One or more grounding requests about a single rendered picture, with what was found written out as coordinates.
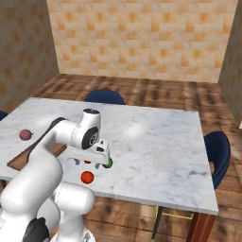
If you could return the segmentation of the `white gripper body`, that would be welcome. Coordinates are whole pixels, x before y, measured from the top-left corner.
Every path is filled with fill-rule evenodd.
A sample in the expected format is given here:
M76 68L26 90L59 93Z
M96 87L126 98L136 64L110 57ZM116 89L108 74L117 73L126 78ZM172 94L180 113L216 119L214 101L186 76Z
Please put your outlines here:
M107 164L110 156L107 152L93 152L80 149L67 149L66 154L73 159L89 161L98 164Z

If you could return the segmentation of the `red tomato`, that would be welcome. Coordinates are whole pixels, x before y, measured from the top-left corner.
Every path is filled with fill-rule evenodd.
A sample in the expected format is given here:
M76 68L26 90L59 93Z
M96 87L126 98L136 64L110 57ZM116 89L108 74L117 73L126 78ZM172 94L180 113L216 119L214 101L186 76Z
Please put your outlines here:
M90 184L94 181L95 175L91 171L83 171L80 179L85 184Z

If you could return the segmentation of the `brown wooden cutting board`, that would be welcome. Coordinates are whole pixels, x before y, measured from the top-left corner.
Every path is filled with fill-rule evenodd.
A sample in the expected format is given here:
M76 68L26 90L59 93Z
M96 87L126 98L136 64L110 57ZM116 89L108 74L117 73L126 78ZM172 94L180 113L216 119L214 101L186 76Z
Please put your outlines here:
M32 148L33 146L28 147L26 150L24 150L22 153L16 156L13 160L8 162L7 166L20 171L27 164L28 155ZM54 154L56 157L58 157L61 153L63 153L66 150L66 148L67 145L55 143L50 147L50 152Z

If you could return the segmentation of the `purple red onion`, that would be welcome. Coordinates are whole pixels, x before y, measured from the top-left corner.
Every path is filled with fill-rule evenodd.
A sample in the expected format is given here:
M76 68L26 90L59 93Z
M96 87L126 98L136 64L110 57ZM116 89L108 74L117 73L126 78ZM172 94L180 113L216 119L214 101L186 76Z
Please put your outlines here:
M19 134L19 137L23 141L30 140L33 133L30 130L22 130Z

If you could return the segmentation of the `brown wooden table leg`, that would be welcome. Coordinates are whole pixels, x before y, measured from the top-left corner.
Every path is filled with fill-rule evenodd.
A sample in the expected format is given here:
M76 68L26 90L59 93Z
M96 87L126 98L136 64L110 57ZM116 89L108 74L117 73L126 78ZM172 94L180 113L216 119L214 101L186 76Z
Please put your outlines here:
M214 215L194 213L186 242L207 242L215 220Z

